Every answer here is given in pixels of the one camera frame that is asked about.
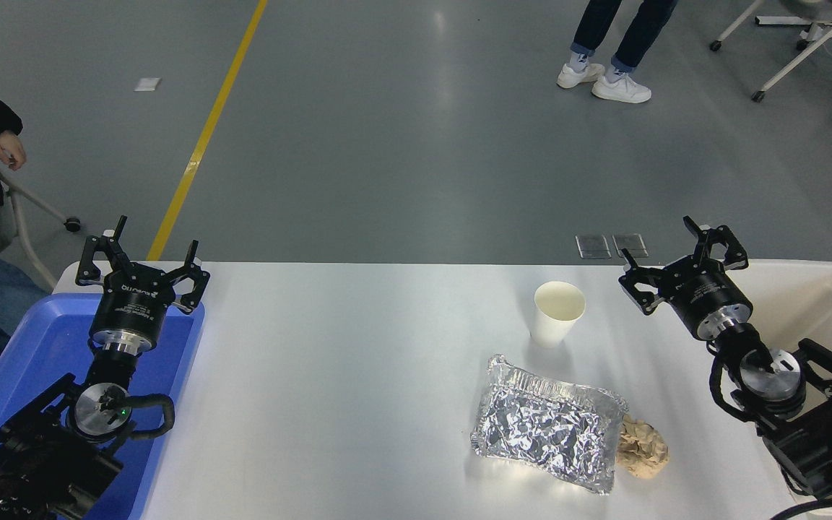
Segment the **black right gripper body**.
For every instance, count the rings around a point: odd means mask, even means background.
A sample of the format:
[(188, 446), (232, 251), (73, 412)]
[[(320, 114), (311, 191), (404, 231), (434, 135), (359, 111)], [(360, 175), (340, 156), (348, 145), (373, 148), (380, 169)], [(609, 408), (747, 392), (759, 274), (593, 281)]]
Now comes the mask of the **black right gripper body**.
[(719, 261), (680, 258), (664, 272), (664, 299), (687, 330), (724, 330), (749, 322), (753, 304)]

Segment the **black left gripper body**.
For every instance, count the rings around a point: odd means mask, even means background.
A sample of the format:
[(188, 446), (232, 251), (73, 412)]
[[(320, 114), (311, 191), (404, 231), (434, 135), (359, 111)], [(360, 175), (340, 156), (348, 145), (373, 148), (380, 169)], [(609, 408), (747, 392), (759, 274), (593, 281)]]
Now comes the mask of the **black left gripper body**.
[(95, 313), (90, 338), (107, 342), (121, 332), (143, 342), (157, 342), (166, 311), (174, 299), (165, 273), (145, 264), (135, 264), (131, 273), (111, 272), (103, 280), (103, 296)]

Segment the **person's hand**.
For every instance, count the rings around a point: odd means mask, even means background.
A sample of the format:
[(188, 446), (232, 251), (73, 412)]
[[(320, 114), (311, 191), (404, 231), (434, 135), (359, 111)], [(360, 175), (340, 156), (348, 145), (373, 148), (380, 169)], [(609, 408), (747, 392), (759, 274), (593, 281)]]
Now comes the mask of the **person's hand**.
[(19, 135), (7, 129), (0, 133), (0, 162), (11, 171), (18, 171), (27, 162), (27, 153)]

